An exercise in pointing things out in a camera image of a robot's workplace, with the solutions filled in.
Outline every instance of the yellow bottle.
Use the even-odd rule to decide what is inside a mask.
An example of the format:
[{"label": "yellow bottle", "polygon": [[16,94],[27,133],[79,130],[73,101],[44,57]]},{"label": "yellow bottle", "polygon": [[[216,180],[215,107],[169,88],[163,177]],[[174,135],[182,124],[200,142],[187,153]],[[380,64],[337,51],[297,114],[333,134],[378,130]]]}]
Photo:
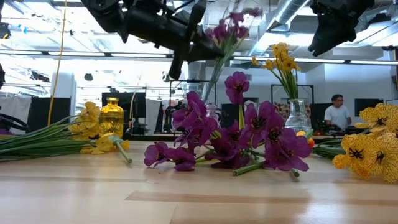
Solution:
[{"label": "yellow bottle", "polygon": [[99,116],[101,124],[101,136],[104,134],[117,134],[119,137],[123,135],[124,111],[118,106],[118,98],[108,97],[106,99],[108,105],[102,107]]}]

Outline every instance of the glass bottle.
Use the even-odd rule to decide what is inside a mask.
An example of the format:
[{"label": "glass bottle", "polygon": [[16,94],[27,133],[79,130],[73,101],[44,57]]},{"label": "glass bottle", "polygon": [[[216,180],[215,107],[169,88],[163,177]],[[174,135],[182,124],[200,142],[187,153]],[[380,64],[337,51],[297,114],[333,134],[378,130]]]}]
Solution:
[{"label": "glass bottle", "polygon": [[311,120],[305,111],[305,99],[291,99],[290,114],[285,122],[285,128],[292,128],[296,133],[299,131],[309,131]]},{"label": "glass bottle", "polygon": [[102,107],[99,115],[99,123],[101,125],[100,135],[117,134],[119,137],[123,135],[124,111],[118,106],[118,98],[108,97],[106,99],[108,105]]}]

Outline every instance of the yellow cable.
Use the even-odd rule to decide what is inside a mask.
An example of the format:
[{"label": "yellow cable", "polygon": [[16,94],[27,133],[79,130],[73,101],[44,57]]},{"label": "yellow cable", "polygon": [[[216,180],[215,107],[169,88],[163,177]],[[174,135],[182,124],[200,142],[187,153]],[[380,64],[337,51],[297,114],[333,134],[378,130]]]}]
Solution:
[{"label": "yellow cable", "polygon": [[55,89],[57,88],[58,74],[60,72],[60,65],[61,65],[61,59],[62,59],[63,33],[65,32],[65,21],[66,21],[66,18],[67,18],[67,0],[65,0],[65,6],[64,6],[64,10],[63,10],[62,34],[61,34],[61,50],[60,50],[60,57],[58,59],[57,73],[55,74],[54,88],[53,88],[52,94],[51,94],[50,109],[49,109],[49,119],[47,120],[47,126],[50,126],[50,124],[51,124],[52,105],[54,104]]}]

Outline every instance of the pipe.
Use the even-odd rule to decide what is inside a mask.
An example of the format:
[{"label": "pipe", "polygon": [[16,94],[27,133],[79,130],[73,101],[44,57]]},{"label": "pipe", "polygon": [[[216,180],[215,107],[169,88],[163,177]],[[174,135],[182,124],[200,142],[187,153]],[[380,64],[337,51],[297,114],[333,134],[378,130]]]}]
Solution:
[{"label": "pipe", "polygon": [[292,22],[298,11],[307,5],[310,0],[281,0],[275,11],[274,19],[269,24],[267,31]]}]

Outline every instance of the table surface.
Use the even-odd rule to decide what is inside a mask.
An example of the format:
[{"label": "table surface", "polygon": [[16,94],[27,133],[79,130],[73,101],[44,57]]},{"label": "table surface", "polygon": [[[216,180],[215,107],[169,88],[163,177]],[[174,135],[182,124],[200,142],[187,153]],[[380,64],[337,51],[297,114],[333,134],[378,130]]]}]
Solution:
[{"label": "table surface", "polygon": [[119,153],[0,164],[1,224],[398,223],[398,188],[360,180],[312,156],[308,172],[255,170],[233,177],[209,164],[175,172],[142,163],[150,142]]}]

